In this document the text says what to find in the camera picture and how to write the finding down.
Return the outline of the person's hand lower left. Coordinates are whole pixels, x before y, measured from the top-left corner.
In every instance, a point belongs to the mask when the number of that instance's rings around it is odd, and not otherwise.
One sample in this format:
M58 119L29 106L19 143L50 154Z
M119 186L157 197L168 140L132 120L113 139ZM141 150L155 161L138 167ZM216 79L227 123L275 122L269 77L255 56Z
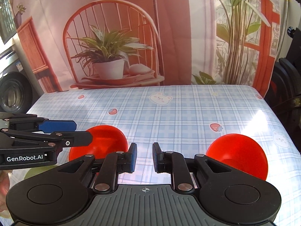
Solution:
M1 177L0 177L1 212L7 210L6 195L9 189L10 189L9 171L1 171Z

